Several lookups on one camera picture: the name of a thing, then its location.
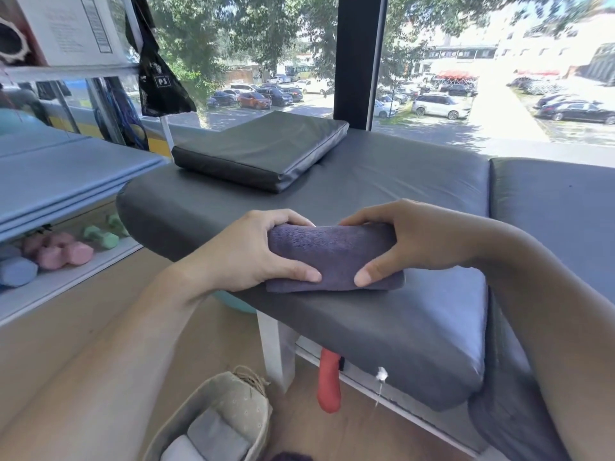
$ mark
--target forearm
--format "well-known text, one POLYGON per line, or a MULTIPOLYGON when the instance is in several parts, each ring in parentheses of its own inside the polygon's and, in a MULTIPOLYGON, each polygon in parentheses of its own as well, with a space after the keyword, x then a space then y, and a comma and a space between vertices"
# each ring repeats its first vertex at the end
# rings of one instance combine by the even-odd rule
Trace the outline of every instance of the forearm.
POLYGON ((534 238, 506 228, 480 265, 574 461, 614 449, 615 307, 534 238))
POLYGON ((35 397, 0 439, 0 459, 134 461, 196 307, 168 293, 167 273, 35 397))

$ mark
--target black cushion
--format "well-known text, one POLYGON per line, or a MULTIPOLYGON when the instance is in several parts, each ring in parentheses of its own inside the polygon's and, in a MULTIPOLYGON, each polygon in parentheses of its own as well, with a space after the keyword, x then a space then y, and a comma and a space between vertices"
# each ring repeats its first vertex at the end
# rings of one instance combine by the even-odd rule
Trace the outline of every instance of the black cushion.
POLYGON ((173 147, 186 170, 281 192, 348 131, 345 121, 275 111, 173 147))
MULTIPOLYGON (((491 216, 527 231, 615 301, 615 169, 528 158, 491 161, 491 216)), ((469 405, 511 461, 568 461, 527 358, 492 301, 485 385, 469 405)))
MULTIPOLYGON (((129 183, 118 209, 145 247, 178 260, 250 209, 292 208, 316 225, 398 198, 486 216, 489 163, 481 155, 367 131, 348 136, 280 194, 169 165, 129 183)), ((480 389, 487 292, 483 275, 457 267, 406 271, 396 291, 237 294, 256 309, 338 352, 433 409, 480 389)))

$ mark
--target white box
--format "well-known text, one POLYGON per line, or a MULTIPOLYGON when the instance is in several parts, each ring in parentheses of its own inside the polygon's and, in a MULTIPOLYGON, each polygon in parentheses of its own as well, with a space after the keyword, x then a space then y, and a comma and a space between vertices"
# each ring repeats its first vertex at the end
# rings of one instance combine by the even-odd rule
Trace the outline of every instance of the white box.
POLYGON ((15 0, 38 66, 128 63, 107 0, 15 0))

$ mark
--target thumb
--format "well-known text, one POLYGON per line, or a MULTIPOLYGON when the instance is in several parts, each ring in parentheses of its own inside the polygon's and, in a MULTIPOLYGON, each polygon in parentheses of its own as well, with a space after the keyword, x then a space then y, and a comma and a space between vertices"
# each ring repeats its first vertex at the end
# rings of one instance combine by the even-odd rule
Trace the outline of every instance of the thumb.
POLYGON ((403 268, 404 266, 400 263, 400 256, 395 245, 384 254, 366 263, 355 275, 354 284, 358 287, 371 285, 392 275, 396 271, 403 270, 403 268))
POLYGON ((312 283, 319 283, 322 280, 318 270, 303 262, 274 255, 271 265, 269 276, 273 279, 298 279, 312 283))

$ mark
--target hand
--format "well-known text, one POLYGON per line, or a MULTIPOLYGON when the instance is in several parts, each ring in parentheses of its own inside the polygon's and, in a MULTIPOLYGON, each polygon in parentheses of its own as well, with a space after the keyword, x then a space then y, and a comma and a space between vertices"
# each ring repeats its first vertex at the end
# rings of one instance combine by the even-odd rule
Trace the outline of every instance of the hand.
POLYGON ((269 250, 267 232, 283 223, 314 226, 289 209, 252 210, 173 268, 180 272, 191 297, 216 289, 240 291, 275 278, 318 283, 322 277, 315 268, 269 250))
POLYGON ((503 225, 421 202, 402 199, 359 210, 340 225, 385 222, 395 227, 397 243, 357 272, 354 283, 367 286, 408 268, 443 270, 471 266, 503 225))

